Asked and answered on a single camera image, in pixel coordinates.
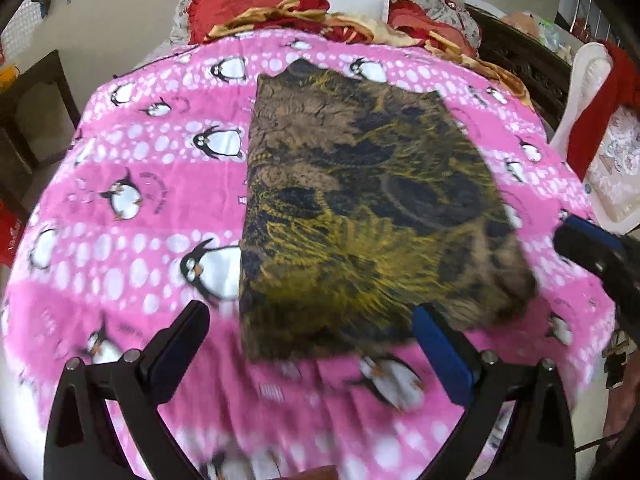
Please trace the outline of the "dark wooden cabinet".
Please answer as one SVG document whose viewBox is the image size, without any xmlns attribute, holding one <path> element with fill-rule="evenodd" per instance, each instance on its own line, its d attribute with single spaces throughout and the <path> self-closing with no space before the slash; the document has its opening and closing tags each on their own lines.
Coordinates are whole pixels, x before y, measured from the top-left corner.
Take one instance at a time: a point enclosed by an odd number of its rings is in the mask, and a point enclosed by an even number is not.
<svg viewBox="0 0 640 480">
<path fill-rule="evenodd" d="M 80 110 L 53 50 L 1 92 L 1 201 L 26 216 L 70 149 Z"/>
</svg>

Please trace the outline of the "white chair with lace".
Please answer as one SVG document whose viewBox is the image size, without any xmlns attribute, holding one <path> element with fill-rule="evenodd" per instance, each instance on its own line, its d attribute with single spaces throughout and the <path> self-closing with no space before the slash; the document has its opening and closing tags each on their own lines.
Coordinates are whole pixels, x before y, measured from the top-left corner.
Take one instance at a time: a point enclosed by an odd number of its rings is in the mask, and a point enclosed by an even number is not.
<svg viewBox="0 0 640 480">
<path fill-rule="evenodd" d="M 550 141 L 565 160 L 570 130 L 601 88 L 612 65 L 605 48 L 594 42 L 584 44 L 574 56 L 566 107 Z M 624 106 L 616 110 L 582 183 L 601 226 L 620 234 L 638 229 L 639 113 Z"/>
</svg>

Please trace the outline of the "red and gold blanket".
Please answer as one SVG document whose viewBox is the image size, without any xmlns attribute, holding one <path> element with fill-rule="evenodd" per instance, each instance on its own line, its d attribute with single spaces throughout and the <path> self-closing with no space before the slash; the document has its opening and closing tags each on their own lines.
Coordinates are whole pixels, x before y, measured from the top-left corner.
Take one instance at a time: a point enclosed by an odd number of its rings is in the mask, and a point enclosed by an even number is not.
<svg viewBox="0 0 640 480">
<path fill-rule="evenodd" d="M 495 81 L 527 107 L 533 102 L 518 76 L 478 57 L 466 37 L 446 23 L 429 18 L 410 0 L 390 5 L 388 23 L 362 16 L 332 13 L 328 0 L 282 0 L 275 6 L 249 8 L 232 20 L 217 24 L 203 37 L 209 42 L 256 29 L 286 28 L 308 32 L 341 44 L 382 44 L 395 48 L 420 48 L 436 58 L 457 64 Z"/>
</svg>

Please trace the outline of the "white paper on bed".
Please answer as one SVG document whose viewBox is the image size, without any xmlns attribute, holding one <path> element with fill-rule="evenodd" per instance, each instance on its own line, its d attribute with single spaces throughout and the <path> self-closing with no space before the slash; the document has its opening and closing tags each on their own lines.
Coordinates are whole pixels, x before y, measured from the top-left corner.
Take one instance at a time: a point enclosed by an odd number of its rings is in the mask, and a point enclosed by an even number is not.
<svg viewBox="0 0 640 480">
<path fill-rule="evenodd" d="M 331 13 L 349 14 L 387 22 L 390 0 L 326 0 Z"/>
</svg>

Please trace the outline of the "brown floral patterned garment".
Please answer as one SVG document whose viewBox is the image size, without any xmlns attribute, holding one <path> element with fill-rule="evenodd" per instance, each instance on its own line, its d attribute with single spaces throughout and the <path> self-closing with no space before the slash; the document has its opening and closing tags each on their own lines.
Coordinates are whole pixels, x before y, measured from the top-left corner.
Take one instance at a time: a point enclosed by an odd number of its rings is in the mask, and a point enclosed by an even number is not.
<svg viewBox="0 0 640 480">
<path fill-rule="evenodd" d="M 382 351 L 432 304 L 457 330 L 537 292 L 494 176 L 435 92 L 298 60 L 250 121 L 240 327 L 254 361 Z"/>
</svg>

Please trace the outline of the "red cloth on chair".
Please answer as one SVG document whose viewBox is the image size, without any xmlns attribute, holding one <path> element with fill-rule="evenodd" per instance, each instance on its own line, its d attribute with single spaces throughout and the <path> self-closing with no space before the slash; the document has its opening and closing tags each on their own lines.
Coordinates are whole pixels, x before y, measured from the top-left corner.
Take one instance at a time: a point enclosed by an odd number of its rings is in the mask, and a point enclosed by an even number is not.
<svg viewBox="0 0 640 480">
<path fill-rule="evenodd" d="M 639 71 L 625 50 L 610 42 L 595 42 L 611 58 L 608 73 L 593 100 L 580 113 L 568 137 L 566 160 L 580 180 L 596 156 L 612 115 L 621 106 L 639 113 Z"/>
</svg>

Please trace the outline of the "dark carved wooden headboard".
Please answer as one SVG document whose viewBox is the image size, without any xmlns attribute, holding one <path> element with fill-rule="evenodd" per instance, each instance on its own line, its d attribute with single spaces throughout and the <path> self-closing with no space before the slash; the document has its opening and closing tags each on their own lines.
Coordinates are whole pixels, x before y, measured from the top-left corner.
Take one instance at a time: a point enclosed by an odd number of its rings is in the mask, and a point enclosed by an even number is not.
<svg viewBox="0 0 640 480">
<path fill-rule="evenodd" d="M 518 76 L 538 114 L 553 130 L 558 128 L 570 88 L 570 64 L 491 14 L 474 6 L 466 6 L 466 10 L 482 33 L 480 58 Z"/>
</svg>

